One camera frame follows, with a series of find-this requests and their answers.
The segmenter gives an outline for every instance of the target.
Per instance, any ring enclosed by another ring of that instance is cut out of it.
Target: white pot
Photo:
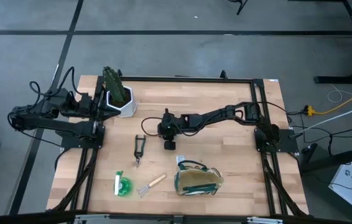
[[[135,102],[132,88],[129,88],[127,86],[124,86],[124,88],[125,88],[126,91],[129,90],[129,92],[131,94],[131,100],[128,103],[126,103],[121,108],[118,108],[118,107],[113,106],[113,105],[110,104],[109,97],[111,96],[111,94],[110,94],[109,91],[107,91],[107,106],[109,106],[111,108],[114,108],[116,110],[119,110],[121,112],[121,114],[119,114],[120,118],[128,118],[128,117],[133,116],[133,114],[134,114],[134,112],[136,111],[136,108],[137,108],[137,103]]]

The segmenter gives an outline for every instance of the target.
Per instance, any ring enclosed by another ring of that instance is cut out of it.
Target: wooden handle
[[[149,183],[149,187],[154,186],[155,184],[158,184],[158,182],[160,182],[161,180],[164,180],[166,177],[166,174],[162,174],[162,176],[156,178],[155,180],[153,180],[151,183]]]

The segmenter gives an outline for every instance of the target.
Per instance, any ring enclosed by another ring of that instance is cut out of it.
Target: white cable
[[[309,129],[311,129],[311,128],[314,128],[314,127],[316,127],[316,126],[318,126],[318,125],[320,125],[320,124],[323,124],[323,123],[332,121],[333,119],[341,118],[341,117],[343,117],[344,115],[348,115],[348,114],[350,114],[350,113],[352,113],[352,110],[349,111],[349,112],[346,112],[346,113],[344,113],[344,114],[341,114],[341,115],[338,115],[338,116],[334,116],[333,118],[326,119],[325,121],[321,121],[321,122],[319,122],[319,123],[317,123],[317,124],[314,124],[313,126],[310,126],[310,127],[306,128],[306,129],[304,129],[304,130],[299,131],[297,134],[304,133],[305,131],[307,131],[307,130],[309,130]]]
[[[343,99],[342,93],[347,93],[347,94],[352,95],[352,93],[349,93],[348,91],[344,91],[344,90],[339,90],[339,89],[337,89],[337,87],[335,87],[335,86],[332,85],[332,84],[331,84],[331,86],[332,86],[335,90],[332,90],[331,92],[329,92],[328,95],[327,95],[327,98],[328,98],[328,100],[329,100],[330,102],[332,102],[332,103],[339,103],[339,102],[341,102],[342,99]],[[339,100],[333,101],[333,100],[331,100],[330,95],[331,95],[331,93],[334,93],[334,92],[336,92],[336,91],[339,93],[340,98],[339,98]]]

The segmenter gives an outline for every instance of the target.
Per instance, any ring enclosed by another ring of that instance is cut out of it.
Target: yellow cable
[[[341,108],[343,105],[349,103],[350,101],[352,101],[352,98],[350,98],[350,100],[348,100],[348,101],[342,103],[341,105],[337,106],[336,108],[330,109],[329,111],[326,111],[326,112],[316,112],[315,110],[312,110],[311,113],[312,113],[312,114],[327,114],[327,113],[331,113],[332,111]]]

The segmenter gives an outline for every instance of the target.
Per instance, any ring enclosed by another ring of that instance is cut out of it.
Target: potted plant
[[[122,86],[119,74],[110,67],[104,67],[103,76],[107,90],[107,106],[119,110],[121,118],[133,116],[137,103],[132,88]]]

